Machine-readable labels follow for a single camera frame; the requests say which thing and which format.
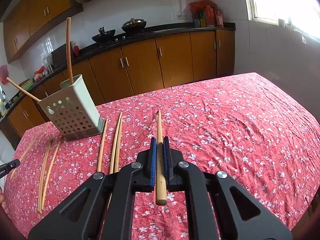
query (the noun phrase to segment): red floral tablecloth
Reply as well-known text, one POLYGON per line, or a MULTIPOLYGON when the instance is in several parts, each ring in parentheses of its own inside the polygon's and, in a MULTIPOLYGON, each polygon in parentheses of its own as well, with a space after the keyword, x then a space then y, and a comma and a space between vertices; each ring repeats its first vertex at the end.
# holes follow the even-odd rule
MULTIPOLYGON (((123 112, 120 166, 135 160, 156 137, 157 110, 171 147, 201 170, 225 170, 256 199, 292 228, 319 186, 320 126, 294 99, 256 73, 218 78, 158 90, 98 106, 111 119, 103 155, 108 173, 116 122, 123 112)), ((53 138, 47 169, 60 133, 51 123, 28 130, 15 152, 19 158, 34 144, 13 180, 5 184, 10 217, 25 235, 97 169, 101 136, 67 142, 59 148, 47 190, 45 211, 38 212, 38 185, 45 149, 53 138)), ((182 192, 169 193, 156 206, 154 193, 137 193, 132 239, 188 238, 182 192)))

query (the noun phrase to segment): bamboo stick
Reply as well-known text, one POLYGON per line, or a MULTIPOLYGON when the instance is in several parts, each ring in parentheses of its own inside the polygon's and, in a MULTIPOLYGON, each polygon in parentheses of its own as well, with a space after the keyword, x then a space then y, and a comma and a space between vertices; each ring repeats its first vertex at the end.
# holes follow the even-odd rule
MULTIPOLYGON (((33 141, 28 145, 28 147, 25 149, 25 151, 23 152, 23 154, 21 155, 21 157, 19 158, 19 161, 22 162, 24 157, 27 155, 27 153, 29 152, 29 150, 31 149, 31 147, 35 144, 35 142, 37 141, 37 139, 40 137, 40 135, 42 135, 43 130, 40 130, 40 132, 36 135, 36 137, 33 139, 33 141)), ((10 180, 13 179, 13 176, 15 174, 15 172, 17 171, 17 168, 13 169, 11 175, 10 175, 10 180)))
POLYGON ((160 110, 158 112, 157 127, 156 204, 159 206, 167 204, 167 185, 164 177, 163 137, 160 110))
POLYGON ((103 148, 104 148, 104 141, 106 139, 107 127, 108 127, 108 119, 106 120, 106 123, 104 125, 103 134, 102 134, 102 138, 101 138, 97 172, 101 171, 101 168, 102 168, 103 148))
POLYGON ((115 167, 115 157, 116 157, 116 146, 117 146, 117 141, 118 141, 118 133, 119 133, 119 126, 120 126, 120 121, 122 117, 122 112, 119 115, 117 127, 116 127, 116 132, 115 132, 115 138, 113 140, 113 147, 112 147, 112 152, 111 152, 111 161, 110 161, 110 169, 109 169, 109 174, 112 174, 114 172, 114 167, 115 167))
POLYGON ((66 47, 67 47, 67 65, 68 65, 68 74, 70 79, 70 84, 73 84, 73 75, 72 75, 72 66, 71 66, 71 54, 70 54, 70 33, 71 33, 71 18, 67 18, 67 40, 66 40, 66 47))
POLYGON ((50 162, 49 170, 48 170, 48 173, 47 173, 47 178, 45 180, 44 190, 43 190, 43 194, 42 194, 42 204, 41 204, 41 209, 42 210, 44 210, 45 195, 46 195, 46 192, 47 192, 47 187, 48 187, 48 182, 49 182, 49 178, 50 178, 51 169, 52 169, 54 160, 56 158, 57 152, 59 150, 59 146, 60 146, 61 141, 62 141, 62 138, 58 141, 56 149, 54 150, 54 153, 52 155, 52 159, 51 159, 51 162, 50 162))
POLYGON ((25 93, 27 96, 30 96, 32 99, 34 99, 37 102, 40 102, 41 100, 39 98, 36 98, 34 95, 31 95, 28 91, 24 90, 22 87, 18 86, 16 83, 14 83, 10 78, 7 77, 7 80, 14 85, 17 89, 19 89, 21 92, 25 93))
POLYGON ((118 172, 119 171, 119 155, 120 155, 120 144, 121 144, 122 120, 123 120, 123 117, 121 117, 121 119, 120 119, 120 126, 119 126, 119 132, 118 132, 118 138, 117 138, 117 146, 116 146, 114 172, 118 172))
POLYGON ((44 154, 42 168, 41 168, 41 175, 40 175, 40 180, 39 180, 38 210, 39 210, 40 214, 42 214, 42 209, 41 209, 42 201, 41 201, 41 199, 42 199, 43 177, 44 177, 45 167, 47 165, 47 159, 48 159, 51 143, 52 143, 52 139, 49 140, 47 149, 46 149, 45 154, 44 154))

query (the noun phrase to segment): metal screw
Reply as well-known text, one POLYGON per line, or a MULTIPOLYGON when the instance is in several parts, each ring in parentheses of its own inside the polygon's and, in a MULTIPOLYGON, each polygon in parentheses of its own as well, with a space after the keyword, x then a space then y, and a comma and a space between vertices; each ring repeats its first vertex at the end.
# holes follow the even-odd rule
POLYGON ((96 180, 102 179, 103 178, 103 173, 102 172, 96 172, 93 175, 93 178, 96 179, 96 180))
POLYGON ((141 168, 142 164, 140 162, 131 163, 131 167, 134 169, 141 168))
POLYGON ((182 162, 179 162, 178 165, 182 168, 187 168, 189 167, 189 163, 185 162, 185 161, 182 161, 182 162))
POLYGON ((228 176, 228 174, 225 171, 218 171, 217 176, 221 179, 225 179, 228 176))

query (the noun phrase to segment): white utensil holder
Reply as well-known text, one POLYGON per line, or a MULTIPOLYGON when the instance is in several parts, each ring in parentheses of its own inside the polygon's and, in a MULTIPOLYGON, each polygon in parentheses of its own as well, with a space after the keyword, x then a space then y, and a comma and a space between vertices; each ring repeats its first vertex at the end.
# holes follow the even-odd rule
POLYGON ((38 104, 68 140, 76 140, 102 133, 105 121, 92 101, 82 75, 60 84, 61 90, 42 99, 38 104))

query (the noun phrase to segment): bright window light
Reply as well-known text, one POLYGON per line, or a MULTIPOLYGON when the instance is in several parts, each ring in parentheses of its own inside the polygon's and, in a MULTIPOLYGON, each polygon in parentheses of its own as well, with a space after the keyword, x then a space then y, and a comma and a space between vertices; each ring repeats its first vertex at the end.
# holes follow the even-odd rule
POLYGON ((320 5, 317 0, 253 0, 255 17, 283 19, 303 32, 320 38, 320 5))

